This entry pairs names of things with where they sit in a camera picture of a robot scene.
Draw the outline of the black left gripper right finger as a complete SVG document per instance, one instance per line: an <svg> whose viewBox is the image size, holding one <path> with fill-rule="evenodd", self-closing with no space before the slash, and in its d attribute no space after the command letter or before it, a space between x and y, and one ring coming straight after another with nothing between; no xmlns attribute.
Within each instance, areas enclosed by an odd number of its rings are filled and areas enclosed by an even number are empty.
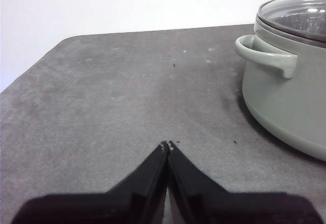
<svg viewBox="0 0 326 224"><path fill-rule="evenodd" d="M168 142L175 223L322 223L311 202L285 192L229 192Z"/></svg>

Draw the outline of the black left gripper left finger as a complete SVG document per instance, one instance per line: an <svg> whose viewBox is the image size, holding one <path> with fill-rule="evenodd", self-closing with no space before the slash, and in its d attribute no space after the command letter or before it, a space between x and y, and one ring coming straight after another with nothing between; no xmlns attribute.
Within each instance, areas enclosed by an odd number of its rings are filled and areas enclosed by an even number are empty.
<svg viewBox="0 0 326 224"><path fill-rule="evenodd" d="M49 194L27 201L13 223L161 223L168 144L157 148L108 192Z"/></svg>

